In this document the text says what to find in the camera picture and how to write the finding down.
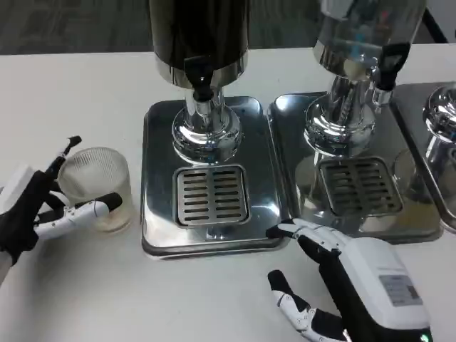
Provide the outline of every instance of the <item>drip tray grate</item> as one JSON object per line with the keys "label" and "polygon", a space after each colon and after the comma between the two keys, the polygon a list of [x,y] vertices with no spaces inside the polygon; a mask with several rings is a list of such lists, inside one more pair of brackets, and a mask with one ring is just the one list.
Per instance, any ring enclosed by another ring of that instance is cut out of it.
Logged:
{"label": "drip tray grate", "polygon": [[237,223],[249,216],[239,166],[180,170],[176,182],[175,207],[181,225]]}
{"label": "drip tray grate", "polygon": [[385,216],[403,208],[388,168],[378,157],[322,160],[318,168],[331,209],[338,217]]}

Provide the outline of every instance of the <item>table surface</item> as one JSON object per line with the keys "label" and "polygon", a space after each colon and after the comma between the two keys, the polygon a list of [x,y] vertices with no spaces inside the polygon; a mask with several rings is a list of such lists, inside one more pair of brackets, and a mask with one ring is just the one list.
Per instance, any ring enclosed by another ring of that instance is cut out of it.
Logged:
{"label": "table surface", "polygon": [[[456,79],[456,45],[413,46],[399,83]],[[70,135],[79,148],[126,156],[139,212],[143,117],[182,97],[151,53],[0,57],[0,184],[21,162],[45,168]],[[251,51],[227,95],[266,107],[277,96],[325,90],[331,75],[311,49]],[[0,341],[302,341],[274,304],[266,275],[281,269],[295,292],[336,313],[316,265],[295,243],[275,252],[153,261],[128,231],[81,231],[40,243],[0,288]],[[456,237],[397,247],[430,312],[438,342],[453,341]]]}

